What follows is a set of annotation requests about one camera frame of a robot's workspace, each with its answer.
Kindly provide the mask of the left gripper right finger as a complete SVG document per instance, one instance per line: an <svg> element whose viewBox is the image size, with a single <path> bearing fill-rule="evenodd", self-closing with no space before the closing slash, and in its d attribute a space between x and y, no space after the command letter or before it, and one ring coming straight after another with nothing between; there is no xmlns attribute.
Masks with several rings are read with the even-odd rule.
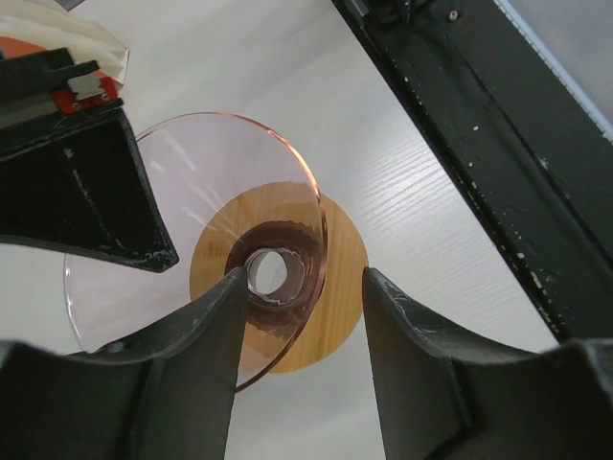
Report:
<svg viewBox="0 0 613 460"><path fill-rule="evenodd" d="M518 350L430 310L374 268L362 296L387 458L611 457L610 340Z"/></svg>

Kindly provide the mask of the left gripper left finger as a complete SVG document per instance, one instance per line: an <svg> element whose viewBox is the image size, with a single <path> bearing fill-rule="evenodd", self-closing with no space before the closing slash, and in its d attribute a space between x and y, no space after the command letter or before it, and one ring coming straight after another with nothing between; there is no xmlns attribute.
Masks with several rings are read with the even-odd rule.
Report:
<svg viewBox="0 0 613 460"><path fill-rule="evenodd" d="M248 304L246 273L106 352L1 345L5 459L220 459Z"/></svg>

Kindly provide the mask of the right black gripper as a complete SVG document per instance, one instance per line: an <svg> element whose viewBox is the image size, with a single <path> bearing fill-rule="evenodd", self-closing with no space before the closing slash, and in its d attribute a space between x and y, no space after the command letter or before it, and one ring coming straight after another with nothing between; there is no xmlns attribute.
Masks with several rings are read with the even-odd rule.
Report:
<svg viewBox="0 0 613 460"><path fill-rule="evenodd" d="M1 58L1 241L153 273L179 262L116 83L65 48Z"/></svg>

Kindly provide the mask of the pink glass dripper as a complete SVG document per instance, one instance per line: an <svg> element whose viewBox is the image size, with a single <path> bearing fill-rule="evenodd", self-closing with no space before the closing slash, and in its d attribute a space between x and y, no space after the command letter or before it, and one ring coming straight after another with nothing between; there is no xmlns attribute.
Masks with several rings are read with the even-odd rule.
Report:
<svg viewBox="0 0 613 460"><path fill-rule="evenodd" d="M321 196L303 157L273 129L236 114L181 115L138 138L159 211L178 251L177 265L151 273L69 255L64 260L68 317L82 351L96 353L188 306L199 237L226 203L273 182L306 182Z"/></svg>

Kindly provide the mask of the wooden ring holder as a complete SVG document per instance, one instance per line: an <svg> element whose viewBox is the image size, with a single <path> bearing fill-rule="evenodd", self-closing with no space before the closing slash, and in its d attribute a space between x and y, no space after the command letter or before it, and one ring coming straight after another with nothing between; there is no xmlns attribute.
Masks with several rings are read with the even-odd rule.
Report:
<svg viewBox="0 0 613 460"><path fill-rule="evenodd" d="M304 369L333 353L362 314L362 272L368 255L348 215L306 182L273 182L232 198L202 231L189 275L192 298L250 255L278 249L285 284L259 296L248 288L238 387L268 372Z"/></svg>

